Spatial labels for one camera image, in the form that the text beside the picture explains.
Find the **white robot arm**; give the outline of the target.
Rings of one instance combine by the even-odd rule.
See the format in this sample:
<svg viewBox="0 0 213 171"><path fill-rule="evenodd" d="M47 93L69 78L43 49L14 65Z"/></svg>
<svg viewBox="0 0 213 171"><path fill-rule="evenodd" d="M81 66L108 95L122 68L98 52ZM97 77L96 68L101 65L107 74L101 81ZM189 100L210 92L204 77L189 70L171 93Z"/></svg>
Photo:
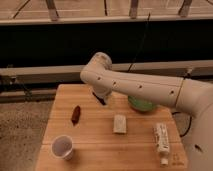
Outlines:
<svg viewBox="0 0 213 171"><path fill-rule="evenodd" d="M150 101L195 118L189 148L189 171L213 171L213 84L183 77L112 71L111 58L93 55L80 78L105 99L112 91Z"/></svg>

